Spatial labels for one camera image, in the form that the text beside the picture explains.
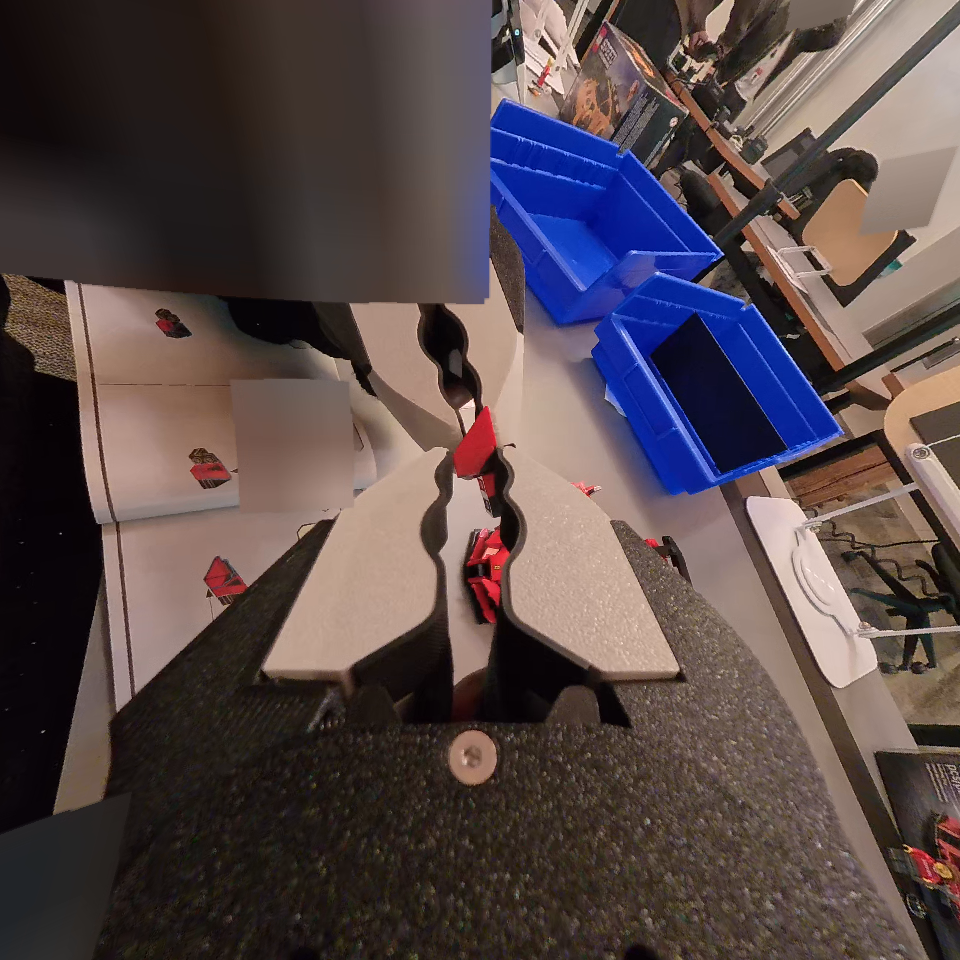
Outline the dark printed box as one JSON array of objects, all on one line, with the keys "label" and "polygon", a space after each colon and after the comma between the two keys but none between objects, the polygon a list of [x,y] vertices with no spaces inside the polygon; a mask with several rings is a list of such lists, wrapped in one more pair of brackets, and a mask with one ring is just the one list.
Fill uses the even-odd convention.
[{"label": "dark printed box", "polygon": [[689,115],[642,47],[607,22],[558,112],[561,122],[633,153],[648,169]]}]

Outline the white stand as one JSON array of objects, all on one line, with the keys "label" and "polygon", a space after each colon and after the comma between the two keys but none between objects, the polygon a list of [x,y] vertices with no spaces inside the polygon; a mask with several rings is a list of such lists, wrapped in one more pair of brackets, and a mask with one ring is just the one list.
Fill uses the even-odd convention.
[{"label": "white stand", "polygon": [[875,639],[919,639],[958,627],[878,630],[864,626],[817,535],[817,528],[860,510],[809,518],[792,500],[752,496],[746,512],[822,677],[837,690],[877,671]]}]

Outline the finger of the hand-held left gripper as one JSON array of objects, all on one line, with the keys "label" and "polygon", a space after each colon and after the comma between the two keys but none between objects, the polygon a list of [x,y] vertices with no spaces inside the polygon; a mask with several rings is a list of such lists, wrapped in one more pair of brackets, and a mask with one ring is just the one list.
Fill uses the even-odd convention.
[{"label": "finger of the hand-held left gripper", "polygon": [[422,344],[418,305],[357,305],[356,326],[371,366],[368,381],[422,450],[455,450],[464,433],[441,391],[441,370]]},{"label": "finger of the hand-held left gripper", "polygon": [[522,427],[524,340],[508,305],[459,305],[466,335],[465,365],[479,393],[476,413],[488,409],[499,444],[517,444]]}]

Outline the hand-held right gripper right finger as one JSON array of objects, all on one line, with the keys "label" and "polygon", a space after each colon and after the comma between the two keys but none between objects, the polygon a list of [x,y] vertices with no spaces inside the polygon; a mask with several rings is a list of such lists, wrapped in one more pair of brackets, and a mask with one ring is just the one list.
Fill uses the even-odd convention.
[{"label": "hand-held right gripper right finger", "polygon": [[497,691],[677,682],[677,656],[606,512],[515,447],[499,460],[509,558],[491,649]]}]

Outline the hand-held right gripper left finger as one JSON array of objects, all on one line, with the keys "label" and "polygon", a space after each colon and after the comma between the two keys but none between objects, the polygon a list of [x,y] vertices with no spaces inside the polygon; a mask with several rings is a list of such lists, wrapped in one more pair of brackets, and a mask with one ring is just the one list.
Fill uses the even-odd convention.
[{"label": "hand-held right gripper left finger", "polygon": [[453,457],[433,448],[333,522],[262,664],[275,681],[450,699],[447,572]]}]

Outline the lego instruction booklet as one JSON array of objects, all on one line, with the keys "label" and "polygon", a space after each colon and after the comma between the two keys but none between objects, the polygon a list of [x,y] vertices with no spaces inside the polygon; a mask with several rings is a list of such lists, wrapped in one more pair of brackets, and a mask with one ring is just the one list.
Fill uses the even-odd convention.
[{"label": "lego instruction booklet", "polygon": [[337,363],[242,333],[216,296],[66,292],[121,709],[307,527],[321,549],[356,498],[429,450],[384,471]]}]

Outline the lego set box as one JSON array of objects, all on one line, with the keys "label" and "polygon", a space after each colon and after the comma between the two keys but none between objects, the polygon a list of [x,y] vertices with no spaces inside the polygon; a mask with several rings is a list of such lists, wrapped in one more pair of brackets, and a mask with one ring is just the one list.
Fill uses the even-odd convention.
[{"label": "lego set box", "polygon": [[920,915],[958,932],[958,752],[880,751],[875,755],[901,845],[894,869],[912,881]]}]

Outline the brown office desk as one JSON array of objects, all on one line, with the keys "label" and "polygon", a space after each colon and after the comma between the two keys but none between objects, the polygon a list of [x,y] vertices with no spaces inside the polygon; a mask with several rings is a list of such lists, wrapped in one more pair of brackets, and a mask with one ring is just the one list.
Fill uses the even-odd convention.
[{"label": "brown office desk", "polygon": [[[718,234],[762,191],[770,176],[761,163],[745,162],[742,151],[724,135],[719,122],[705,113],[679,75],[668,69],[664,76],[678,100],[688,108],[697,131],[722,160],[705,179],[708,193],[716,200],[706,220],[707,231]],[[828,319],[840,308],[831,290],[823,283],[818,287],[793,284],[777,260],[777,250],[792,245],[783,222],[795,223],[799,210],[788,199],[779,200],[774,210],[774,217],[756,217],[721,249],[730,270],[768,324],[776,332],[793,335],[791,344],[809,343],[815,367],[808,374],[819,380],[822,375],[853,363],[854,355],[852,348],[828,326]]]}]

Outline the person's left forearm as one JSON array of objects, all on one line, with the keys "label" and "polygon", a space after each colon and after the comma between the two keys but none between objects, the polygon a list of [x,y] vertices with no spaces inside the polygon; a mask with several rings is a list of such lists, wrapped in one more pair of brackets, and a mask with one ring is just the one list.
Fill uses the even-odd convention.
[{"label": "person's left forearm", "polygon": [[267,343],[305,343],[321,354],[350,362],[360,387],[371,397],[373,366],[352,307],[347,303],[308,302],[220,295],[236,327]]}]

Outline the black red lego block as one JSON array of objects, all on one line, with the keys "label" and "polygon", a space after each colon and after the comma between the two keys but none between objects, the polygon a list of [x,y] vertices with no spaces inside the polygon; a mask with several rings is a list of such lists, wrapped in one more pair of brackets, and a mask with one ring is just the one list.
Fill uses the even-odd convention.
[{"label": "black red lego block", "polygon": [[494,472],[499,450],[491,409],[485,406],[476,414],[473,426],[453,451],[453,467],[460,479],[479,480]]}]

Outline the red lego car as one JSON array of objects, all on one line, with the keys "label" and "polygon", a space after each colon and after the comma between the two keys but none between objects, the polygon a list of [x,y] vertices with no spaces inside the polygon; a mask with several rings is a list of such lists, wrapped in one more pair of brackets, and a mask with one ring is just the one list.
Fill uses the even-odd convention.
[{"label": "red lego car", "polygon": [[[478,480],[486,506],[492,511],[491,497],[496,493],[496,478],[493,470],[479,474],[475,479]],[[588,498],[592,498],[602,490],[601,486],[587,485],[583,482],[575,483],[573,486]],[[645,543],[665,564],[672,566],[680,577],[692,585],[687,561],[671,536],[665,535],[662,542],[647,538]],[[499,526],[476,529],[471,534],[464,555],[462,581],[471,595],[470,602],[478,623],[497,622],[498,610],[502,602],[503,575],[510,556],[511,549],[505,544]],[[570,549],[565,549],[557,559],[552,561],[552,572],[559,574],[560,582],[565,586],[586,577],[586,574],[574,571],[573,561],[576,559],[578,558]]]}]

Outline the wooden back chair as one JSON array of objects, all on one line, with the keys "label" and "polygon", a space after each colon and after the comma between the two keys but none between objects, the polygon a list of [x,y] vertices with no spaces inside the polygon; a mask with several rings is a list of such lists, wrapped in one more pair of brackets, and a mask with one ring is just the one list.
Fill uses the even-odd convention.
[{"label": "wooden back chair", "polygon": [[854,179],[840,181],[806,220],[798,246],[774,250],[791,282],[820,279],[849,306],[916,242],[907,231],[863,234],[869,195]]}]

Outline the blue plastic bin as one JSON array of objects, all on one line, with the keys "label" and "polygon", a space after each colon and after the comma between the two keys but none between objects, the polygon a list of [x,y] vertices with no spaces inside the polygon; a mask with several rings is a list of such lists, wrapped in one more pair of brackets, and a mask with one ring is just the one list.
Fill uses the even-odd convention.
[{"label": "blue plastic bin", "polygon": [[595,332],[594,361],[671,495],[724,486],[842,434],[759,310],[740,299],[657,273]]},{"label": "blue plastic bin", "polygon": [[490,200],[560,326],[600,320],[656,273],[722,257],[632,153],[509,99],[490,118]]}]

